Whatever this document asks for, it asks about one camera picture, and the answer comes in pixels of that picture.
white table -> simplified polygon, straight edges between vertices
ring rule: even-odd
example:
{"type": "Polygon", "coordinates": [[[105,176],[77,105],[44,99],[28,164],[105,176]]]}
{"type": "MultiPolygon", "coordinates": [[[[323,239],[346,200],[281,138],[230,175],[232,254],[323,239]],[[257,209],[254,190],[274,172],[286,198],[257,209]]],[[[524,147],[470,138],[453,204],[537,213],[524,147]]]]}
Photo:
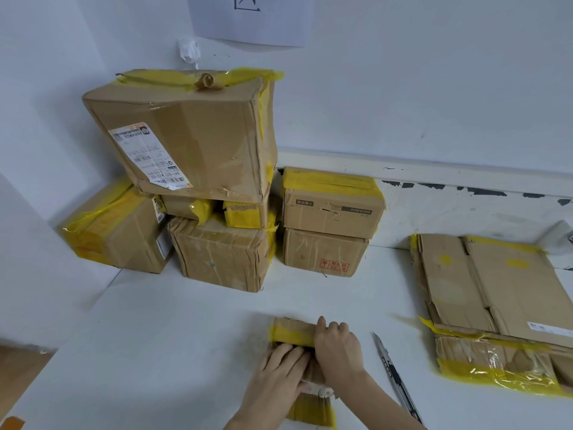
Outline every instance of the white table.
{"type": "MultiPolygon", "coordinates": [[[[573,287],[573,272],[560,271],[573,287]]],[[[12,414],[25,430],[221,429],[236,411],[274,316],[349,323],[364,364],[392,391],[370,331],[388,348],[432,430],[571,428],[573,400],[456,383],[439,375],[409,253],[370,247],[353,278],[274,260],[258,294],[124,270],[12,414]]],[[[340,400],[340,430],[363,428],[340,400]]],[[[285,422],[284,429],[309,428],[285,422]]]]}

left hand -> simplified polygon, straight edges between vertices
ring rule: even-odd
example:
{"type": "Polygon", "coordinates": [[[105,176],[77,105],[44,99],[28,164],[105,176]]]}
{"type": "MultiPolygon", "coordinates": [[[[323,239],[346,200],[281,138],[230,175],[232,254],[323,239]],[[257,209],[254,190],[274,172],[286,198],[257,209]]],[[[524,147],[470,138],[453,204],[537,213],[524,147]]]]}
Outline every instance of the left hand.
{"type": "Polygon", "coordinates": [[[290,344],[269,350],[224,430],[276,430],[302,391],[300,379],[310,358],[304,348],[290,344]]]}

brown floor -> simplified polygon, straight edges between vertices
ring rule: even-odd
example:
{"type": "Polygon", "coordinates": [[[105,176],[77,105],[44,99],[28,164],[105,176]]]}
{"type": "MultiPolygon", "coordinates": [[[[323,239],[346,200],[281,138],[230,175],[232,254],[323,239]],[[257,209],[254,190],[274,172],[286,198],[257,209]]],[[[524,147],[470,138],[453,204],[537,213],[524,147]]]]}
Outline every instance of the brown floor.
{"type": "Polygon", "coordinates": [[[51,354],[0,346],[0,423],[51,357],[51,354]]]}

white sticker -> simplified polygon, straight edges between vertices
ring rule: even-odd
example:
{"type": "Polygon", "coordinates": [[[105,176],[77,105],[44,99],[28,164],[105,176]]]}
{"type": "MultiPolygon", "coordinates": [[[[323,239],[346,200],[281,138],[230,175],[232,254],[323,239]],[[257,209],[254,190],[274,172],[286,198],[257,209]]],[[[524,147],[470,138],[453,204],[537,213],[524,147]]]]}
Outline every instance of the white sticker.
{"type": "Polygon", "coordinates": [[[529,325],[529,328],[533,330],[573,338],[573,330],[563,329],[562,327],[555,327],[554,325],[542,325],[540,323],[527,322],[527,324],[529,325]]]}
{"type": "Polygon", "coordinates": [[[157,217],[157,223],[161,223],[163,219],[167,216],[165,212],[165,205],[159,200],[157,196],[153,196],[153,208],[155,209],[155,217],[157,217]]]}
{"type": "Polygon", "coordinates": [[[169,255],[169,252],[171,252],[173,248],[173,242],[171,241],[167,227],[165,227],[161,234],[159,234],[159,237],[157,237],[157,247],[163,259],[167,258],[167,255],[169,255]]]}
{"type": "Polygon", "coordinates": [[[109,133],[150,182],[169,190],[192,187],[147,124],[110,129],[109,133]]]}

black printed rectangle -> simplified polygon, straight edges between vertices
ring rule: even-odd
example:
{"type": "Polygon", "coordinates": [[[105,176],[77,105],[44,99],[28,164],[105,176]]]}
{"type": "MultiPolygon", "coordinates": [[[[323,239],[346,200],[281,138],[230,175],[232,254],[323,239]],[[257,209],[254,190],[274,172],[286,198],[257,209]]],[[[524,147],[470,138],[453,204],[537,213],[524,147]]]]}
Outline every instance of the black printed rectangle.
{"type": "Polygon", "coordinates": [[[353,206],[333,205],[333,210],[348,211],[349,213],[368,214],[372,215],[372,210],[365,210],[363,208],[354,208],[353,206]]]}
{"type": "Polygon", "coordinates": [[[305,205],[305,206],[314,206],[315,203],[313,201],[303,201],[302,199],[296,200],[297,205],[305,205]]]}

